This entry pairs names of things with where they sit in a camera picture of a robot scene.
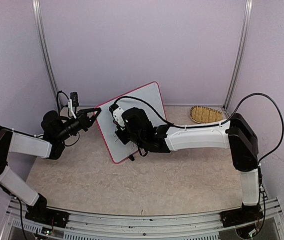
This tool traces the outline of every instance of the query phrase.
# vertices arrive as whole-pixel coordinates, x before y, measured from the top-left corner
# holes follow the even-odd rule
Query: white board surface
[[[137,89],[113,98],[112,100],[103,103],[102,105],[97,106],[101,108],[101,113],[97,117],[96,121],[104,138],[108,152],[115,164],[118,164],[121,161],[127,159],[128,156],[137,151],[137,146],[132,142],[124,145],[115,135],[116,125],[113,123],[112,114],[108,109],[115,102],[115,100],[121,96],[132,96],[148,102],[163,118],[166,119],[161,92],[157,82],[148,83],[147,85],[141,86]],[[124,110],[132,107],[143,109],[149,120],[152,122],[153,126],[164,124],[163,121],[160,120],[147,105],[140,101],[124,98],[118,101],[117,104]]]

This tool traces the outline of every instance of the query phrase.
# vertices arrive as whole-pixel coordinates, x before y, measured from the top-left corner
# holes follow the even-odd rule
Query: aluminum frame
[[[266,200],[266,219],[274,218],[281,240],[284,240],[284,215],[276,198]],[[66,228],[55,227],[60,240],[186,240],[219,239],[219,232],[244,227],[250,223],[223,228],[219,211],[169,215],[169,216],[123,216],[85,213],[67,210],[70,213]],[[50,228],[37,222],[23,219],[28,232],[39,232],[42,227]],[[17,200],[12,199],[6,212],[0,240],[7,240],[12,227],[21,228],[20,210]]]
[[[231,100],[234,94],[234,90],[235,90],[236,83],[238,80],[238,75],[239,75],[240,68],[241,68],[241,63],[242,63],[245,45],[246,45],[246,39],[247,39],[249,25],[251,21],[252,8],[253,8],[253,0],[246,0],[240,44],[239,44],[238,51],[237,51],[237,56],[236,56],[235,66],[234,66],[233,73],[232,73],[231,83],[228,88],[226,99],[223,105],[223,108],[227,112],[228,112],[228,108],[230,106],[230,103],[231,103]]]
[[[39,42],[40,42],[40,46],[41,46],[41,50],[43,54],[43,59],[44,59],[48,79],[50,82],[51,90],[54,93],[54,96],[56,96],[58,92],[58,87],[55,81],[51,60],[50,60],[48,50],[47,50],[47,44],[45,40],[44,27],[43,27],[42,15],[41,15],[40,1],[32,0],[32,5],[33,5],[33,12],[34,12],[34,17],[35,17],[35,24],[37,28],[37,33],[39,37]],[[60,96],[57,97],[57,101],[58,101],[60,109],[62,109],[62,101],[60,99]]]

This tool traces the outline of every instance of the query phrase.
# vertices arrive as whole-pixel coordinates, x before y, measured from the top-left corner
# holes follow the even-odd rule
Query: white cable clip
[[[72,100],[71,99],[68,100],[67,105],[68,105],[68,109],[70,109],[70,112],[72,113],[73,117],[76,119],[76,115],[75,115],[75,113],[73,111],[73,105],[72,105]]]

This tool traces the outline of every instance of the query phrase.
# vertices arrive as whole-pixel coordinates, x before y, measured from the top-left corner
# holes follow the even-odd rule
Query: wicker basket
[[[208,124],[223,119],[223,113],[221,111],[205,106],[193,106],[190,111],[190,116],[191,119],[198,124]]]

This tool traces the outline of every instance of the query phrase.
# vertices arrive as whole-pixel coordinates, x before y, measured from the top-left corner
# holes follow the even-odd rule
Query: black bracket
[[[135,161],[135,158],[134,158],[133,154],[131,154],[130,156],[128,156],[128,159],[130,159],[131,161]]]
[[[221,212],[221,219],[224,228],[246,224],[264,217],[261,206],[245,206],[241,208]]]
[[[39,198],[34,206],[27,205],[27,213],[25,214],[25,218],[40,224],[65,228],[69,213],[47,208],[46,204],[46,198],[39,194]]]

